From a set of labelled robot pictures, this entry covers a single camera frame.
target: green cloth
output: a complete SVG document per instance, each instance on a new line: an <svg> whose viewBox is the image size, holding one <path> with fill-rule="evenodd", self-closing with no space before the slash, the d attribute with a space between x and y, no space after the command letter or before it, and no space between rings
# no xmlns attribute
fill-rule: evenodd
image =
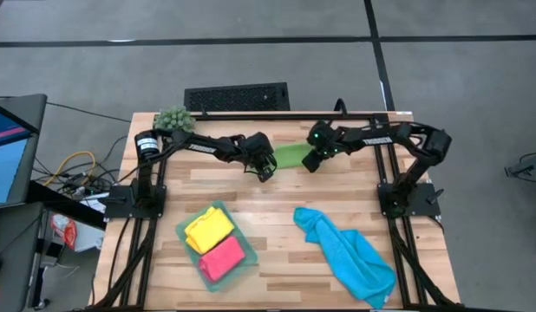
<svg viewBox="0 0 536 312"><path fill-rule="evenodd" d="M312 151L312 146L308 143L277 146L274 151L274 158L278 162L278 169L303 166L303 158L310 151Z"/></svg>

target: yellow cloth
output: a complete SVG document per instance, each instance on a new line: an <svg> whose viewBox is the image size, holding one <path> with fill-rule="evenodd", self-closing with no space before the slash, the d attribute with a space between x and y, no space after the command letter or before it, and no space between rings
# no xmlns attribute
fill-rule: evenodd
<svg viewBox="0 0 536 312"><path fill-rule="evenodd" d="M233 223L220 208L210 207L186 228L186 243L199 254L206 254L234 229Z"/></svg>

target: small potted plant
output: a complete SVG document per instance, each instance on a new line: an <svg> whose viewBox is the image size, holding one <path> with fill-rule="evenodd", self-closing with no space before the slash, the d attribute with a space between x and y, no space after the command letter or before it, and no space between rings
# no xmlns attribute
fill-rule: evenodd
<svg viewBox="0 0 536 312"><path fill-rule="evenodd" d="M192 132L195 128L195 119L184 107L172 107L161 110L154 116L154 129L182 130Z"/></svg>

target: wooden table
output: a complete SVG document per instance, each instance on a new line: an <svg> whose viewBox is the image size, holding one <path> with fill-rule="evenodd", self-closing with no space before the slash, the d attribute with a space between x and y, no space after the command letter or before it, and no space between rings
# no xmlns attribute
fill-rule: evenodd
<svg viewBox="0 0 536 312"><path fill-rule="evenodd" d="M121 176L136 167L134 136L150 129L153 117L153 113L134 114ZM412 114L389 113L389 119L412 120ZM198 121L196 133L219 137L238 133L249 136L261 131L273 146L278 146L304 142L313 124L314 121L304 120ZM334 121L334 126L367 124L364 120ZM388 177L392 177L385 150ZM400 169L404 171L414 159L401 146L396 151ZM243 174L239 163L226 164L203 153L177 152L167 162L166 209L156 232L146 309L369 308L366 302L355 300L333 276L320 247L304 241L304 233L294 225L292 215L297 206L325 212L338 228L359 230L393 268L388 225L376 196L378 182L372 147L327 160L316 173L308 173L304 168L277 171L263 184L255 175ZM175 226L215 199L226 203L257 251L259 264L239 277L230 289L210 293L175 235ZM458 302L441 229L425 217L411 218L411 222L422 267L446 296ZM97 300L106 293L114 247L123 223L123 220L110 222L106 229L95 276ZM132 225L133 221L123 236L114 279L127 262ZM405 267L411 301L416 302L412 273L406 263ZM134 276L130 303L136 300L139 270ZM395 286L385 308L401 305L399 289Z"/></svg>

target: folded pink towel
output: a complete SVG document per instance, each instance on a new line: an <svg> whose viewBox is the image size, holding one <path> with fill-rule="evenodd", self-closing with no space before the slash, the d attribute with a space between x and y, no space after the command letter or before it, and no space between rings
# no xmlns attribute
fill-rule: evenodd
<svg viewBox="0 0 536 312"><path fill-rule="evenodd" d="M199 267L208 282L216 283L244 258L237 238L228 237L199 260Z"/></svg>

